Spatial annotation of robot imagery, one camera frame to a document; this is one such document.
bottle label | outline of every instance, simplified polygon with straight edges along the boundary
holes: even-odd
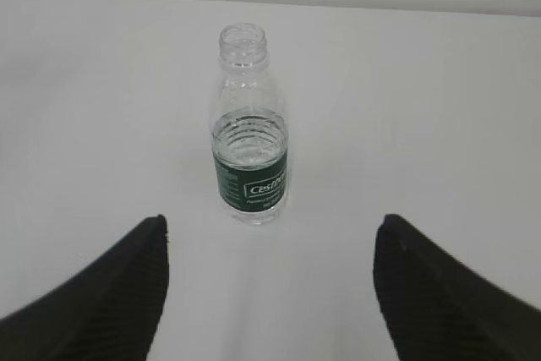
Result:
[[[221,197],[239,211],[266,211],[286,192],[287,153],[269,167],[254,171],[231,168],[214,156]]]

